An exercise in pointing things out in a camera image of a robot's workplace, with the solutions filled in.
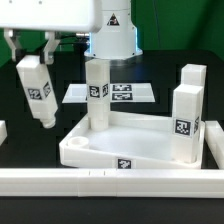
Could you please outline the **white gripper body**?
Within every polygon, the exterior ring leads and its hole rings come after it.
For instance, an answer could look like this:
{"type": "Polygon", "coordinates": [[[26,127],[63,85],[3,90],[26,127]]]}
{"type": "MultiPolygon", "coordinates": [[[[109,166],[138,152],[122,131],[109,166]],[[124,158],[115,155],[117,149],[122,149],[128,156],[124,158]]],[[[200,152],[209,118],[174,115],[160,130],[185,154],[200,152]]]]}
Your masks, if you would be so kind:
{"type": "Polygon", "coordinates": [[[0,0],[0,28],[98,32],[101,0],[0,0]]]}

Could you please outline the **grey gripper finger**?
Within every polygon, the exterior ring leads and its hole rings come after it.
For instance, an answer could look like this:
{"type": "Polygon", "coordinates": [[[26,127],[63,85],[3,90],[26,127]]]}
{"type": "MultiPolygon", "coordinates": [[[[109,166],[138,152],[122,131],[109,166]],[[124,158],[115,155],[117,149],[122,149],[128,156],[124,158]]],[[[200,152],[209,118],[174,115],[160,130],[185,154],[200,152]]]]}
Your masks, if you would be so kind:
{"type": "Polygon", "coordinates": [[[21,60],[24,50],[19,41],[20,34],[18,30],[14,29],[4,29],[4,38],[9,48],[11,49],[11,57],[14,62],[21,60]]]}
{"type": "Polygon", "coordinates": [[[60,37],[57,32],[48,31],[45,33],[45,39],[47,42],[41,50],[40,63],[51,65],[54,62],[54,52],[60,43],[60,37]]]}

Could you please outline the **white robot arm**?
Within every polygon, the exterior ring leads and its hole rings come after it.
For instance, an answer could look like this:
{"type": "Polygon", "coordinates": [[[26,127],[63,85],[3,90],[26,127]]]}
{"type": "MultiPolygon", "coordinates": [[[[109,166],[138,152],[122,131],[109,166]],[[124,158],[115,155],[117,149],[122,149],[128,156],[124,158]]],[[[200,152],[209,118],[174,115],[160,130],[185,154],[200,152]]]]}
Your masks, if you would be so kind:
{"type": "Polygon", "coordinates": [[[131,20],[131,0],[0,0],[0,28],[13,60],[22,56],[19,30],[45,33],[43,64],[53,62],[61,32],[87,37],[87,57],[128,60],[142,53],[131,20]]]}

